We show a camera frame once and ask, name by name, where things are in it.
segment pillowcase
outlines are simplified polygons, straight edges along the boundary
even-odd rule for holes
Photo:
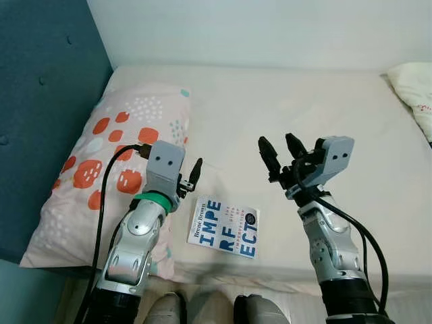
[[[94,108],[65,162],[40,223],[22,260],[23,267],[91,265],[99,216],[101,184],[109,160],[127,144],[187,141],[189,92],[178,86],[145,84],[106,94]],[[145,183],[146,160],[130,150],[114,163],[107,182],[98,267],[108,254],[115,226]],[[151,273],[173,277],[171,215],[152,251]]]
[[[432,147],[432,63],[405,63],[393,67],[387,75],[398,97],[411,107]]]

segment bed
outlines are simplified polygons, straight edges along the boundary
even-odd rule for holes
[[[0,9],[0,258],[17,263],[112,69],[85,1],[8,1]],[[296,207],[267,182],[257,147],[266,136],[287,164],[284,134],[293,132],[308,147],[324,135],[356,140],[349,168],[328,188],[378,239],[392,292],[430,287],[432,151],[377,73],[121,66],[105,92],[146,81],[192,89],[184,170],[205,160],[198,190],[171,216],[174,280],[319,293]],[[186,243],[201,194],[261,210],[258,259]],[[373,257],[369,268],[379,283]]]
[[[378,239],[392,292],[430,285],[432,151],[409,110],[377,73],[121,66],[105,93],[147,81],[192,89],[184,169],[197,157],[205,160],[198,190],[172,215],[175,280],[319,294],[295,204],[278,185],[267,182],[257,147],[264,135],[281,161],[289,163],[284,134],[293,132],[308,147],[325,135],[356,140],[349,168],[328,188]],[[186,243],[201,194],[260,209],[257,260]],[[378,262],[372,256],[369,262],[377,285]]]

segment blue headboard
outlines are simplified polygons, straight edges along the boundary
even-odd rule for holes
[[[18,263],[112,74],[86,0],[0,0],[0,258]]]

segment orange polka dot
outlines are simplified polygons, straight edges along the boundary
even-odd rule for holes
[[[119,146],[117,146],[117,148],[115,149],[114,154],[116,154],[118,151],[120,151],[124,147],[125,147],[125,145],[119,145]],[[133,153],[133,150],[127,150],[126,152],[124,152],[123,154],[121,154],[117,160],[127,161],[132,156],[132,153]]]
[[[140,134],[138,135],[138,140],[146,144],[153,144],[157,141],[158,137],[159,132],[156,129],[144,127],[141,128]]]
[[[109,137],[108,140],[110,142],[118,142],[123,136],[123,131],[122,130],[113,130]]]
[[[129,119],[129,113],[126,113],[125,111],[122,111],[121,113],[119,113],[117,115],[117,117],[115,118],[115,121],[117,123],[124,123],[128,119]]]
[[[141,182],[141,173],[128,169],[120,174],[117,189],[126,194],[136,194],[140,190]]]
[[[98,160],[85,160],[78,166],[74,174],[74,187],[85,189],[93,185],[93,182],[100,176],[102,162]]]
[[[61,183],[60,179],[55,180],[52,190],[57,189],[58,187],[60,187],[60,183]]]
[[[61,170],[61,172],[63,173],[64,171],[70,169],[71,167],[73,167],[75,165],[76,162],[76,157],[72,156],[69,159],[67,159],[67,161],[65,162],[65,165],[63,166],[63,169]]]
[[[99,190],[96,190],[88,197],[87,205],[92,211],[97,211],[101,208],[101,192]]]
[[[96,126],[93,128],[93,134],[94,135],[100,134],[107,128],[108,124],[109,124],[109,118],[108,117],[102,118],[97,122]]]

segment mattress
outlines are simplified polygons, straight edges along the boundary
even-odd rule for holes
[[[432,150],[386,81],[373,72],[236,69],[178,65],[121,66],[105,92],[157,81],[190,87],[192,117],[183,170],[204,159],[197,190],[173,219],[175,280],[236,283],[319,294],[308,240],[293,201],[267,181],[258,138],[266,136],[282,165],[292,158],[284,134],[312,148],[318,137],[355,139],[348,168],[331,180],[338,205],[380,244],[390,291],[432,282]],[[261,211],[257,259],[186,242],[201,194]],[[356,245],[361,241],[355,231]],[[372,285],[380,269],[369,250]]]

